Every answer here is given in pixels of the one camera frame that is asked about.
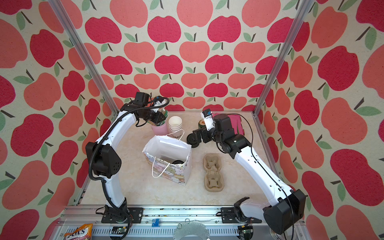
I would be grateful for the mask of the white patterned paper gift bag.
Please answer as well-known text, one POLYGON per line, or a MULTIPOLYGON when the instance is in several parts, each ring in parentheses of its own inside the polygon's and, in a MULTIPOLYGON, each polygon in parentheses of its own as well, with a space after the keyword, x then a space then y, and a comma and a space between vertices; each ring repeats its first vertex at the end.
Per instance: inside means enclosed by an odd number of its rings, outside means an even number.
POLYGON ((169 135, 154 136, 142 153, 151 165, 153 178, 163 177, 182 186, 187 184, 192 171, 191 145, 169 135), (184 164, 173 165, 175 160, 184 161, 184 164))

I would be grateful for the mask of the wrapped straws and stirrers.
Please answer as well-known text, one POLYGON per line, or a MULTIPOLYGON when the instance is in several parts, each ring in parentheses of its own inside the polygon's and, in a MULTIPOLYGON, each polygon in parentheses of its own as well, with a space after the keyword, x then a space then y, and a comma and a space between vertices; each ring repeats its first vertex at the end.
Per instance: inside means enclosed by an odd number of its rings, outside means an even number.
POLYGON ((156 126, 164 125, 166 123, 167 118, 168 118, 168 110, 166 109, 158 110, 157 117, 156 117, 156 126))

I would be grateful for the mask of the stack of white paper cups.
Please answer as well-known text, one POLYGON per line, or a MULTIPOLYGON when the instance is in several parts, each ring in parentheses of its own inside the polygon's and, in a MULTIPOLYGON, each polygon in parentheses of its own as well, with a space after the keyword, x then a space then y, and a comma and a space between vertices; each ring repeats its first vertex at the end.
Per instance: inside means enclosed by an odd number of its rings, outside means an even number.
POLYGON ((169 119, 169 129, 170 129, 170 134, 176 138, 180 139, 184 135, 184 130, 183 130, 183 120, 179 116, 173 116, 170 117, 169 119))

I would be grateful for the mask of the green beverage can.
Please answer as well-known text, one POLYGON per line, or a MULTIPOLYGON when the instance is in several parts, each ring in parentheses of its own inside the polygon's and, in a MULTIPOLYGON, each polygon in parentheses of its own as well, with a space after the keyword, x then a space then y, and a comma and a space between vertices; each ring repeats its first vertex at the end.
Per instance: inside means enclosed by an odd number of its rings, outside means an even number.
POLYGON ((199 129, 206 129, 206 124, 204 120, 200 120, 198 123, 199 129))

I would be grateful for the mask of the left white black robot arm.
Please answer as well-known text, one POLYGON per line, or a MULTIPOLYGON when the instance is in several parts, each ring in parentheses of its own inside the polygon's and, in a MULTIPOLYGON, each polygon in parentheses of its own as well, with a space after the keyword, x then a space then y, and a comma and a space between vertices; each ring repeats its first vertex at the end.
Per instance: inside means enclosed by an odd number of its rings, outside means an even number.
POLYGON ((105 212, 102 223, 128 224, 133 223, 133 217, 128 210, 127 200, 121 189, 118 172, 122 160, 116 148, 131 126, 140 127, 140 120, 145 123, 162 123, 166 120, 160 108, 170 103, 169 98, 137 92, 135 99, 124 104, 117 118, 106 132, 95 142, 86 145, 89 162, 88 175, 93 181, 100 181, 106 198, 105 212))

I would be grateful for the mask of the brown cardboard cup carrier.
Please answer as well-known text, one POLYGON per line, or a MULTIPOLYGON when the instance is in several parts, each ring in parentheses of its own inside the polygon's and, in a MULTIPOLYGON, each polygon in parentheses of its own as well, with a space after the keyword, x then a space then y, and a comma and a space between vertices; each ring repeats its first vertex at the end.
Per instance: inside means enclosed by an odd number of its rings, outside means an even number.
POLYGON ((225 186, 224 177, 220 172, 222 161, 217 154, 206 154, 203 158, 203 167, 206 171, 204 186, 208 192, 221 192, 225 186))

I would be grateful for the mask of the pink straw holder cup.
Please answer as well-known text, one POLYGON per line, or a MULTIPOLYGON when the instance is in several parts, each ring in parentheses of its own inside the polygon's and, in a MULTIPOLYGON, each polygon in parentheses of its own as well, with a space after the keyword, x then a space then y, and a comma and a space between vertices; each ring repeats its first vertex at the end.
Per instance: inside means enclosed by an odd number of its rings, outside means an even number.
POLYGON ((162 122, 157 123, 157 124, 155 124, 155 123, 151 123, 151 124, 152 124, 153 133, 156 136, 165 136, 165 135, 169 134, 169 129, 168 129, 166 121, 162 121, 162 122))

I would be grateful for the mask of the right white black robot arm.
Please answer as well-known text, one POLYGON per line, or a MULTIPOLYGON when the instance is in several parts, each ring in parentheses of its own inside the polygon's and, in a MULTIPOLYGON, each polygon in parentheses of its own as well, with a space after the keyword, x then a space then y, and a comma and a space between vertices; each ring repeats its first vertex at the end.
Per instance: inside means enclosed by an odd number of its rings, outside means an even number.
POLYGON ((294 230, 295 223, 304 216, 305 194, 285 184, 257 155, 253 142, 235 133, 229 115, 213 115, 207 109, 201 117, 205 127, 189 134, 187 143, 196 148, 201 142, 215 142, 222 153, 229 154, 250 174, 267 198, 265 204, 257 204, 249 197, 237 201, 234 204, 236 220, 240 223, 251 219, 265 221, 278 235, 294 230))

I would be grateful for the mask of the stack of pink napkins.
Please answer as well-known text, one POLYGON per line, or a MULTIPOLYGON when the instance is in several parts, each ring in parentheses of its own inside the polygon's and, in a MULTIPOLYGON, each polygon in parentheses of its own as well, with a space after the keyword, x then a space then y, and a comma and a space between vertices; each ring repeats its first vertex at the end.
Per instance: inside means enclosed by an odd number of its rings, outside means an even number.
POLYGON ((245 131, 242 126, 242 118, 238 114, 228 114, 231 120, 232 127, 236 135, 245 135, 245 131))

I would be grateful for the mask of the orange snack packet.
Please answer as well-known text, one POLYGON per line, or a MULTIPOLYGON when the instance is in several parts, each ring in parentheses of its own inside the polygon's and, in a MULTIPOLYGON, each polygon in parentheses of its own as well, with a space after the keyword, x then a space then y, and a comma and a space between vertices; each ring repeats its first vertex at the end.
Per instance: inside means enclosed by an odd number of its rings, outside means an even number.
POLYGON ((72 233, 66 233, 64 240, 91 240, 93 224, 84 224, 72 233))

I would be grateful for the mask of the stack of black cup lids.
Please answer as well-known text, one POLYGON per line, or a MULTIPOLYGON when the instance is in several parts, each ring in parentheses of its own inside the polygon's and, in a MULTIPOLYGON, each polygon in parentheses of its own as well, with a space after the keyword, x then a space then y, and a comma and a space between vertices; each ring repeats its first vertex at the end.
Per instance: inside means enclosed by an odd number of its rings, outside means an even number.
POLYGON ((187 144, 191 145, 192 148, 197 148, 200 144, 200 139, 193 133, 187 136, 187 144))

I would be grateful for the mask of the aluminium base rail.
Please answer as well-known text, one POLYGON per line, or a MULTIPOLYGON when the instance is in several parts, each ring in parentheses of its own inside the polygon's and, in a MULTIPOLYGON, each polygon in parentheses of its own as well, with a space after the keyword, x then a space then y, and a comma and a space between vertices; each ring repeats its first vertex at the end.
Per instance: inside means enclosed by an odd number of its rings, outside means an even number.
POLYGON ((92 224, 94 240, 309 240, 303 221, 278 235, 267 223, 251 219, 241 223, 230 206, 129 206, 131 224, 102 223, 104 207, 67 207, 55 222, 50 240, 63 240, 84 224, 92 224))

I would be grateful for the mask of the black plastic cup lid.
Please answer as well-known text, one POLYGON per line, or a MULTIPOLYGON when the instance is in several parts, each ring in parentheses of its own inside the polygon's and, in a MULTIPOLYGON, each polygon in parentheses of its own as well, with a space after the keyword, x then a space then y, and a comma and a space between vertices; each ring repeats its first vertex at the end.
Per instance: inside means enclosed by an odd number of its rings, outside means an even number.
POLYGON ((184 164, 184 161, 181 161, 181 160, 175 160, 172 162, 173 165, 177 165, 177 164, 184 164))

